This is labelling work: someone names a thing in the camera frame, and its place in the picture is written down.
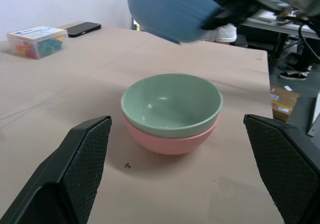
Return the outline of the brown cardboard box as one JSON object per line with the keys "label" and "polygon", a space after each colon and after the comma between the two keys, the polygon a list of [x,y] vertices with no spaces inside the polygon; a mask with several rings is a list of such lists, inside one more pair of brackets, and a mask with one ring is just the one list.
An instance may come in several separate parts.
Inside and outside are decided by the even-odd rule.
{"label": "brown cardboard box", "polygon": [[287,122],[299,98],[299,94],[271,85],[271,105],[274,119]]}

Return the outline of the person in white clothes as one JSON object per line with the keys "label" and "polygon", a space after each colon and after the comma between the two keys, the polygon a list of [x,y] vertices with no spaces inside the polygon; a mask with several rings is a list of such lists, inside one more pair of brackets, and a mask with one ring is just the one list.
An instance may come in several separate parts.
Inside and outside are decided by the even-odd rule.
{"label": "person in white clothes", "polygon": [[237,40],[237,28],[232,24],[227,24],[208,32],[201,40],[230,45]]}

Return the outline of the blue bowl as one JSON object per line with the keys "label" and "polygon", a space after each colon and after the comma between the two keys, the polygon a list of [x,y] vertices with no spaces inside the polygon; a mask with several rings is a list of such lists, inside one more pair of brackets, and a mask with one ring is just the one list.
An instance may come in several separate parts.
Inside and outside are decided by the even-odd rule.
{"label": "blue bowl", "polygon": [[207,33],[203,24],[221,9],[213,0],[127,1],[144,31],[177,44],[201,39]]}

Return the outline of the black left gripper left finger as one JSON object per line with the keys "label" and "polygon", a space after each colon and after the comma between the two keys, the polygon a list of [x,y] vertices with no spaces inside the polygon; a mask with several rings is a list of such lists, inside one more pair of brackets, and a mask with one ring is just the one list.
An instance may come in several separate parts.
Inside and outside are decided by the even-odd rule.
{"label": "black left gripper left finger", "polygon": [[87,224],[101,183],[110,116],[73,127],[34,171],[0,224]]}

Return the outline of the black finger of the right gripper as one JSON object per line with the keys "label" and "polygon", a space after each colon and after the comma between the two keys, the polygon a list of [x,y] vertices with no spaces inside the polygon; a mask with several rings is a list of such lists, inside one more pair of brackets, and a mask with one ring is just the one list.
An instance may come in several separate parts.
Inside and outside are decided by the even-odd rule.
{"label": "black finger of the right gripper", "polygon": [[225,21],[225,9],[219,9],[212,13],[201,25],[201,29],[210,31],[215,30],[218,27],[226,25]]}

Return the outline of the grey background desk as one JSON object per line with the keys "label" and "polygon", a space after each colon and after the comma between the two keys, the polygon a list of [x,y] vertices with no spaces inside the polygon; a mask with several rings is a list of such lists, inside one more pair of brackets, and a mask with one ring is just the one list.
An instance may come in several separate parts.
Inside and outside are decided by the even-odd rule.
{"label": "grey background desk", "polygon": [[256,31],[269,31],[277,33],[277,43],[274,44],[274,48],[271,53],[271,60],[275,60],[282,53],[285,42],[289,39],[289,36],[298,36],[299,25],[293,23],[293,21],[279,22],[275,15],[272,15],[270,11],[261,11],[260,13],[248,18],[242,27],[248,27],[256,29]]}

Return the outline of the clear box of colourful pieces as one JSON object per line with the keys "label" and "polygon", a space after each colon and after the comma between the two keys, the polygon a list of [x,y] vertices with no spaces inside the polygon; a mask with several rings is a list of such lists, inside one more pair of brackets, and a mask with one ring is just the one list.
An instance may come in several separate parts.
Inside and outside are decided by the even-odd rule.
{"label": "clear box of colourful pieces", "polygon": [[6,36],[16,54],[38,60],[61,51],[68,43],[65,29],[47,26],[15,31]]}

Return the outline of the black smartphone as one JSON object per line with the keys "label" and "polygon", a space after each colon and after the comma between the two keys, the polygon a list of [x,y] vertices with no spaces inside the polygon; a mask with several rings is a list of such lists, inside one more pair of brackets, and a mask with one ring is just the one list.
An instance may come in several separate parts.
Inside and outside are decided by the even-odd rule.
{"label": "black smartphone", "polygon": [[102,26],[101,24],[98,23],[92,23],[92,22],[84,22],[72,27],[68,27],[66,28],[66,31],[68,33],[68,36],[70,38],[76,38],[78,36],[96,31],[101,29]]}

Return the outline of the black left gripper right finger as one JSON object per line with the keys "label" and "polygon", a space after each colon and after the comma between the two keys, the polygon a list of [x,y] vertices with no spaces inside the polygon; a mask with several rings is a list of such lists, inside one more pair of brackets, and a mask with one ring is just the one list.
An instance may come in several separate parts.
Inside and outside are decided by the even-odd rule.
{"label": "black left gripper right finger", "polygon": [[253,114],[244,125],[260,177],[285,224],[320,224],[320,147],[297,127]]}

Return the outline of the pink bowl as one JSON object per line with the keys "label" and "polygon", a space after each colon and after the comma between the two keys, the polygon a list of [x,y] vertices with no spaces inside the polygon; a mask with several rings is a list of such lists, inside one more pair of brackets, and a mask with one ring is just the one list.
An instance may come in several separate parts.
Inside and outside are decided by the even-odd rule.
{"label": "pink bowl", "polygon": [[194,151],[209,138],[220,118],[218,116],[215,123],[208,130],[198,135],[186,138],[164,138],[137,129],[128,121],[123,112],[121,114],[130,135],[138,145],[151,152],[163,155],[180,155]]}

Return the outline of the black sneaker with white sole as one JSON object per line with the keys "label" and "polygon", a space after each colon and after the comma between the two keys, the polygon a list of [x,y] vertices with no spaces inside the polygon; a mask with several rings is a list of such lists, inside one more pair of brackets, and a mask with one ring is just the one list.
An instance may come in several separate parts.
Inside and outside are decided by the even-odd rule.
{"label": "black sneaker with white sole", "polygon": [[308,72],[299,72],[295,70],[282,72],[279,74],[279,78],[284,80],[291,80],[291,81],[304,81],[308,76]]}

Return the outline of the green bowl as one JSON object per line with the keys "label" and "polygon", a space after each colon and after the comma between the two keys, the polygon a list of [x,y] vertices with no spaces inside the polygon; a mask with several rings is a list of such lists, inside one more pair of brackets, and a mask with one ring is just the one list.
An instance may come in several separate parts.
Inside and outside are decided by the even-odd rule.
{"label": "green bowl", "polygon": [[186,138],[215,123],[224,99],[220,90],[203,78],[160,74],[131,85],[120,104],[137,129],[158,137]]}

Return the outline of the white flat panel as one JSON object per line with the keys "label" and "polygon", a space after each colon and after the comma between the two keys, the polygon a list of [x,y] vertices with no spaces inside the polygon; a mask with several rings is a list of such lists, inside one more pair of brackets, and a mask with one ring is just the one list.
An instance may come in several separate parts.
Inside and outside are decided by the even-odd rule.
{"label": "white flat panel", "polygon": [[320,91],[315,99],[315,106],[312,115],[311,126],[307,132],[307,135],[314,137],[318,131],[320,131]]}

